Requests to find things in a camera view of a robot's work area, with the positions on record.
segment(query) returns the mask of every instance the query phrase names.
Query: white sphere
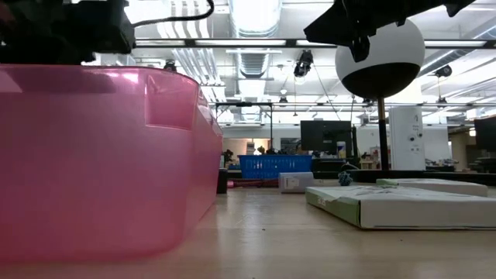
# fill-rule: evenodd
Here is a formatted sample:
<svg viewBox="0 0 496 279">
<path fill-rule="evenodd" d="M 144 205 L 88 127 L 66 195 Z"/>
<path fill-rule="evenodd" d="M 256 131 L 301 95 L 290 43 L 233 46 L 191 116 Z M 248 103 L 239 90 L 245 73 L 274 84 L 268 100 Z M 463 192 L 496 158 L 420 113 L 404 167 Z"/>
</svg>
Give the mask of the white sphere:
<svg viewBox="0 0 496 279">
<path fill-rule="evenodd" d="M 347 46 L 336 50 L 336 72 L 344 87 L 362 98 L 390 97 L 405 89 L 419 74 L 425 44 L 419 28 L 410 20 L 377 30 L 369 38 L 367 59 L 356 63 Z"/>
</svg>

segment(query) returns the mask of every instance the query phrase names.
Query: black monitor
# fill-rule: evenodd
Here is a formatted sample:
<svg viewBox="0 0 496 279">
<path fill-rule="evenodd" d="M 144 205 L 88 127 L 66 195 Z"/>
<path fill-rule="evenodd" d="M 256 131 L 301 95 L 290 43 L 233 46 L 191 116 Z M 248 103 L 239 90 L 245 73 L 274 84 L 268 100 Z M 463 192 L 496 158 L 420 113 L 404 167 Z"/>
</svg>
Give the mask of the black monitor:
<svg viewBox="0 0 496 279">
<path fill-rule="evenodd" d="M 496 117 L 475 119 L 475 141 L 480 150 L 496 151 Z"/>
<path fill-rule="evenodd" d="M 346 157 L 352 157 L 350 121 L 301 121 L 301 148 L 303 150 L 337 153 L 337 143 L 346 143 Z"/>
</svg>

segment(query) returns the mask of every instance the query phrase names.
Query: blue plastic crate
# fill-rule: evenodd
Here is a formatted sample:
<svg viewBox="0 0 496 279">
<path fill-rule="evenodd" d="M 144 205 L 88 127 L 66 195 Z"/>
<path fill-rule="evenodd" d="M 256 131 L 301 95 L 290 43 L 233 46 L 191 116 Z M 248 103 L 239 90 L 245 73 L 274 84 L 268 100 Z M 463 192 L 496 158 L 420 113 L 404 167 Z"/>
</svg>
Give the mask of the blue plastic crate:
<svg viewBox="0 0 496 279">
<path fill-rule="evenodd" d="M 243 178 L 273 179 L 279 173 L 311 171 L 312 155 L 239 155 Z"/>
</svg>

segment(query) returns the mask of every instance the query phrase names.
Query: pink plastic bin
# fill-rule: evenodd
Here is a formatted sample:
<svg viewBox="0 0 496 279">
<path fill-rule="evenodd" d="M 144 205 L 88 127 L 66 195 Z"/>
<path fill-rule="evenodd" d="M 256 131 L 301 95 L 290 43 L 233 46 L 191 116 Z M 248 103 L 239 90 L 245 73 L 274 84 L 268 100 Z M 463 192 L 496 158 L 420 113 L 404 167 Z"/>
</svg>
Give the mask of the pink plastic bin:
<svg viewBox="0 0 496 279">
<path fill-rule="evenodd" d="M 214 202 L 198 83 L 145 67 L 0 66 L 0 262 L 169 250 Z"/>
</svg>

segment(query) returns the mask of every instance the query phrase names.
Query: wooden table surface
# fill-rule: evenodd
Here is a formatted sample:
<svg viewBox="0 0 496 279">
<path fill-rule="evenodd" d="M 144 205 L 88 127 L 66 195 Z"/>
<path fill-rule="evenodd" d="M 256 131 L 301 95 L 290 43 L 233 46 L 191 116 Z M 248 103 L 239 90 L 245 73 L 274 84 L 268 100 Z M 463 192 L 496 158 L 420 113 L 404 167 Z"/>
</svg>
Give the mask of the wooden table surface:
<svg viewBox="0 0 496 279">
<path fill-rule="evenodd" d="M 361 231 L 304 195 L 236 189 L 161 257 L 0 267 L 0 278 L 496 278 L 496 232 Z"/>
</svg>

